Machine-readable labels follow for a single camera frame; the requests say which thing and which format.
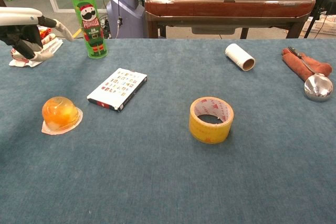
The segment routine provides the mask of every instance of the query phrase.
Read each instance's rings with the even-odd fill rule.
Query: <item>table leg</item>
[[[6,4],[5,4],[4,0],[0,0],[0,6],[1,7],[6,7]]]
[[[167,37],[166,35],[166,26],[160,26],[160,36],[161,37]]]
[[[286,39],[296,39],[296,38],[299,38],[300,33],[301,33],[302,29],[303,29],[304,24],[305,24],[304,22],[294,23],[290,27]]]
[[[157,22],[148,21],[147,25],[148,25],[148,37],[151,38],[151,39],[157,39],[158,38]]]
[[[248,33],[248,28],[243,27],[241,34],[240,34],[240,39],[246,39],[247,38],[247,33]]]

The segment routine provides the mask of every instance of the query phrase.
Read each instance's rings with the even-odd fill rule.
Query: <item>green pringles can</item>
[[[107,55],[103,29],[100,25],[96,0],[72,0],[73,7],[86,40],[90,58],[99,59]]]

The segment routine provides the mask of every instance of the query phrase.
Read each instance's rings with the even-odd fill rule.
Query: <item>table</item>
[[[224,56],[233,42],[253,70]],[[305,98],[281,60],[289,43],[336,66],[335,40],[117,39],[100,60],[65,41],[35,68],[9,67],[0,44],[0,223],[336,223],[336,97]],[[86,99],[118,67],[148,75],[121,113]],[[45,135],[57,95],[83,120]],[[188,131],[206,95],[234,109],[224,143]]]
[[[287,29],[287,38],[298,38],[315,0],[145,0],[149,37],[158,27],[184,26],[197,29],[249,27]]]
[[[4,0],[0,0],[0,7],[6,7]]]

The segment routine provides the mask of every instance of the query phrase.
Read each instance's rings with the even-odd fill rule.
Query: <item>yellow tape roll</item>
[[[198,118],[200,115],[214,115],[222,123],[206,123]],[[233,109],[227,102],[215,97],[198,98],[190,106],[189,130],[203,143],[220,143],[228,136],[233,117]]]

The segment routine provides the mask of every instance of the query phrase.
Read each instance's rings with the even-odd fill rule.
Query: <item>metal scoop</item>
[[[308,99],[316,102],[324,102],[331,97],[333,92],[333,85],[331,80],[324,76],[321,73],[316,73],[302,58],[302,55],[299,54],[295,48],[288,47],[288,49],[297,57],[299,57],[302,63],[309,69],[309,71],[313,72],[314,74],[310,76],[304,85],[304,92]]]

